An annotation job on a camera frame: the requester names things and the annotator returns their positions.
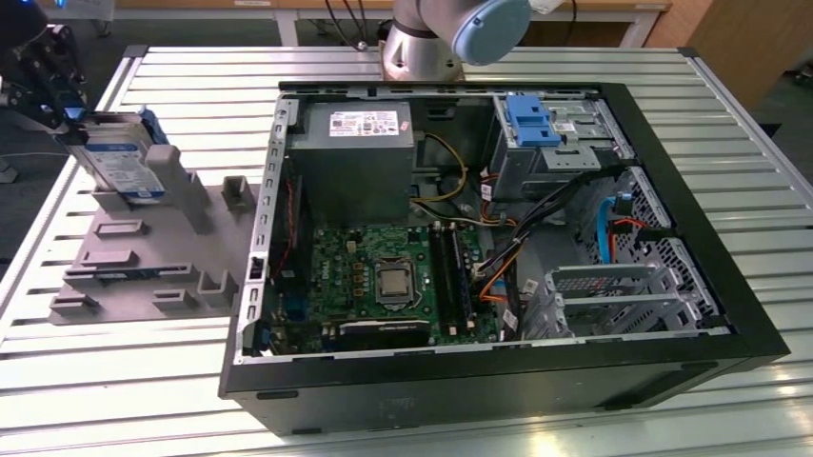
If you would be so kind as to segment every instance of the blue cable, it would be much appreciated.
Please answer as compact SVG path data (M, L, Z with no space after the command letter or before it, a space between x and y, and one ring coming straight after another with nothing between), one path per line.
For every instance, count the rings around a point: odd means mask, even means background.
M598 205L598 214L595 216L595 236L598 241L598 256L601 263L610 263L610 245L607 244L607 209L615 204L615 197L607 197Z

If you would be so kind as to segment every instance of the green circuit board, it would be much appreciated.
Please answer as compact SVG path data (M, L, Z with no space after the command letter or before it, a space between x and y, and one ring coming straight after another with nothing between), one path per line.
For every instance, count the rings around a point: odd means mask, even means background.
M466 262L482 261L478 234L472 227L458 231ZM376 303L376 263L407 259L412 266L414 301L400 309ZM430 231L427 227L319 228L313 233L311 290L307 322L313 326L355 318L410 318L428 321L436 346L486 343L496 333L494 312L482 308L471 290L478 312L471 330L448 335L440 329L434 294ZM304 352L319 351L317 335L303 338Z

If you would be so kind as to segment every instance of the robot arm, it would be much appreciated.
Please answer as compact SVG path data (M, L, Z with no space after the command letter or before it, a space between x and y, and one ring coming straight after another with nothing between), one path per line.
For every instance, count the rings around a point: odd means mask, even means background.
M45 129L71 131L87 108L71 29L48 26L33 1L0 0L0 103Z
M382 61L403 81L454 80L460 60L496 62L531 21L528 0L396 0L394 13Z

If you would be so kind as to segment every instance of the sticker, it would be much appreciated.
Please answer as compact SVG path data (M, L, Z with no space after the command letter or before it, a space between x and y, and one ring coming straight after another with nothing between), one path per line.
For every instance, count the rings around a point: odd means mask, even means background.
M528 295L534 295L534 292L536 292L536 288L538 288L538 282L534 281L532 279L528 279L524 282L524 286L522 287L522 293L527 293Z
M508 325L512 331L516 331L516 316L512 315L512 312L506 308L506 312L503 312L503 322Z
M330 115L330 136L396 136L396 111L336 111Z
M491 186L488 184L480 184L480 194L483 195L483 200L490 202L491 201Z
M84 149L92 167L121 195L139 199L164 195L164 186L144 165L143 154L136 145L92 143L87 144Z
M554 122L555 131L575 131L575 126L571 122Z
M635 10L665 10L666 6L641 3L635 5Z

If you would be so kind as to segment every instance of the slotted metal surface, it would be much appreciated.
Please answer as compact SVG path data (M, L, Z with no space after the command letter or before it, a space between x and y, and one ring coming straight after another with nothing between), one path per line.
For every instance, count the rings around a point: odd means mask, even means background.
M810 189L702 63L673 50L524 49L466 72L468 80L629 85L793 354L651 410L275 437L216 395L227 319L46 323L96 208L71 160L0 286L0 454L809 455ZM241 173L256 181L276 83L379 78L372 52L152 49L121 62L101 108L149 105L204 182Z

